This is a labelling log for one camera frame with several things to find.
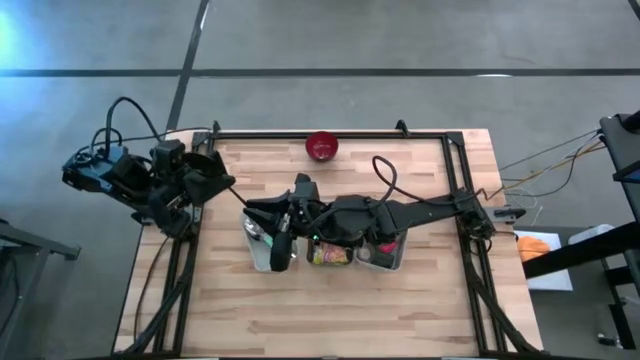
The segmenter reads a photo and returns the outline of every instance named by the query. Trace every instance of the gray floor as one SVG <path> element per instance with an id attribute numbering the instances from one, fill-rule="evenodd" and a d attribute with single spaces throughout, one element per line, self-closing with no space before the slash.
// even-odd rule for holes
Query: gray floor
<path id="1" fill-rule="evenodd" d="M 5 0 L 0 68 L 180 69 L 199 3 Z M 626 68 L 638 66 L 638 35 L 627 0 L 212 0 L 194 67 Z M 83 247 L 75 263 L 48 264 L 15 344 L 20 356 L 109 353 L 140 228 L 123 206 L 62 184 L 60 166 L 103 126 L 119 95 L 139 101 L 164 129 L 177 84 L 177 77 L 0 78 L 0 217 Z M 506 165 L 595 129 L 602 116 L 636 111 L 639 91 L 640 77 L 201 78 L 189 82 L 178 127 L 218 120 L 245 129 L 389 128 L 402 118 L 413 128 L 488 128 Z M 126 105 L 114 126 L 125 136 L 148 132 Z M 503 176 L 539 170 L 570 149 Z M 569 185 L 540 200 L 536 224 L 631 220 L 612 172 L 604 151 L 580 159 Z M 565 176 L 550 173 L 531 191 L 553 189 Z M 585 355 L 593 347 L 592 329 L 576 322 L 591 308 L 569 322 L 553 316 L 557 300 L 534 300 L 547 350 Z"/>

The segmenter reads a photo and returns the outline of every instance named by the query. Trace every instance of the orange object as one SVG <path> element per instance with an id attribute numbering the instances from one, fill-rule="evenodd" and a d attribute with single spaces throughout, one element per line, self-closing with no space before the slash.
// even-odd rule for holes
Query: orange object
<path id="1" fill-rule="evenodd" d="M 551 248 L 544 241 L 533 236 L 521 236 L 518 240 L 518 253 L 520 260 L 525 262 L 551 251 Z"/>

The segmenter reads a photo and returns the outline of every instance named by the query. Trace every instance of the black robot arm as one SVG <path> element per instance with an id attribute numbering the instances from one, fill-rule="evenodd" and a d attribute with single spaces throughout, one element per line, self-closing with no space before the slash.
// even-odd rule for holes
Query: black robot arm
<path id="1" fill-rule="evenodd" d="M 472 238 L 489 238 L 495 232 L 476 194 L 466 190 L 406 204 L 361 195 L 339 196 L 324 204 L 316 183 L 305 174 L 298 174 L 293 192 L 247 200 L 243 212 L 273 238 L 273 271 L 288 268 L 297 237 L 349 247 L 363 241 L 379 245 L 412 227 L 454 216 Z"/>

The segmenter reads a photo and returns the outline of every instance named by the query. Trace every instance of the wooden table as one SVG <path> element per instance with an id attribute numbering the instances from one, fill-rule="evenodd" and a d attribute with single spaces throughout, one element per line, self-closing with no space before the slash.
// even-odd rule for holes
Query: wooden table
<path id="1" fill-rule="evenodd" d="M 498 189 L 501 181 L 489 132 L 462 131 L 475 187 Z M 174 136 L 190 146 L 190 132 Z M 394 163 L 398 185 L 407 191 L 423 197 L 448 193 L 442 146 L 433 140 L 341 140 L 338 155 L 328 163 L 310 161 L 302 140 L 218 140 L 216 148 L 237 179 L 234 188 L 245 198 L 280 195 L 293 187 L 298 172 L 309 174 L 318 183 L 323 201 L 349 193 L 379 198 L 386 185 L 371 166 L 371 157 L 376 154 Z M 408 201 L 399 194 L 393 198 Z M 502 206 L 503 202 L 499 196 L 483 201 L 486 206 Z M 478 353 L 453 219 L 411 229 L 397 272 L 373 271 L 356 263 L 321 267 L 300 257 L 288 271 L 270 274 L 254 269 L 240 228 L 241 211 L 242 204 L 229 192 L 205 206 L 183 356 Z M 145 228 L 142 233 L 115 350 L 132 342 L 136 304 L 163 240 L 155 228 Z M 304 254 L 306 241 L 298 244 Z M 150 282 L 141 328 L 160 303 L 168 248 Z M 500 305 L 526 339 L 541 348 L 513 237 L 496 236 L 489 255 Z M 487 336 L 492 338 L 488 312 L 483 310 Z M 173 338 L 171 325 L 167 336 Z"/>

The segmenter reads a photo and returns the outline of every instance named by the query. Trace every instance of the red bowl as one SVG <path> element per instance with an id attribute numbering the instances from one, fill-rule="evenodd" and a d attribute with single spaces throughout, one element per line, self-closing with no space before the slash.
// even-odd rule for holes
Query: red bowl
<path id="1" fill-rule="evenodd" d="M 330 132 L 318 131 L 307 138 L 307 154 L 316 161 L 329 161 L 338 152 L 338 138 Z"/>

